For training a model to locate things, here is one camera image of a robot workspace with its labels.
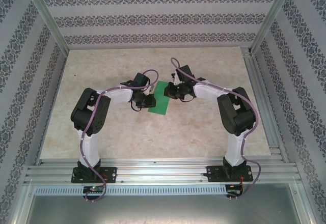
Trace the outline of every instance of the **green card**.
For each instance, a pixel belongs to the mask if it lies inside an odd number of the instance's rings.
[[[156,107],[149,108],[148,112],[166,115],[170,98],[164,96],[164,89],[168,86],[165,81],[159,81],[154,90],[154,98],[156,99]]]

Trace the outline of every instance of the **beige tabletop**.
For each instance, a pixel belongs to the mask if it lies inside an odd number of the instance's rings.
[[[239,47],[158,48],[70,51],[50,119],[42,159],[79,158],[77,131],[70,114],[87,87],[104,90],[134,78],[137,72],[156,69],[159,80],[172,81],[170,58],[189,65],[196,77],[222,87],[243,87],[256,106]],[[155,74],[148,73],[151,80]],[[99,132],[101,158],[189,158],[224,156],[228,133],[217,103],[196,98],[182,103],[170,99],[165,116],[143,109],[137,113],[130,103],[110,106]],[[260,123],[247,140],[246,155],[270,155]]]

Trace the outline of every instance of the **striped wall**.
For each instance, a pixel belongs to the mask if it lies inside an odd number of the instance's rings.
[[[0,0],[0,223],[33,165],[66,58],[31,0]]]
[[[326,223],[325,9],[325,0],[286,0],[255,54],[317,223]]]
[[[250,47],[274,0],[44,0],[70,49]]]

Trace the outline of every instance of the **enclosure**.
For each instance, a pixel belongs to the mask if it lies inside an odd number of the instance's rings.
[[[325,0],[0,0],[0,223],[326,223],[325,24]],[[217,104],[121,103],[98,133],[114,183],[86,203],[91,185],[71,183],[80,95],[148,69],[172,81],[171,57],[246,90],[256,184],[228,199],[239,182],[206,176],[228,148]]]

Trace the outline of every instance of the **black mounting plate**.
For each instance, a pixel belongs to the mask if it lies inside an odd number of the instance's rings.
[[[75,167],[72,171],[71,183],[102,183],[100,178],[97,178],[96,181],[89,181],[89,179],[79,179],[75,177],[75,173],[79,170],[78,167]],[[104,178],[106,183],[116,183],[117,178],[117,168],[116,167],[100,167],[100,175],[106,175],[107,178]]]
[[[243,170],[236,175],[228,178],[223,171],[222,165],[209,165],[206,167],[207,173],[204,174],[207,177],[208,182],[240,182],[240,176],[243,177],[243,182],[252,182],[254,180],[251,167],[246,165]]]

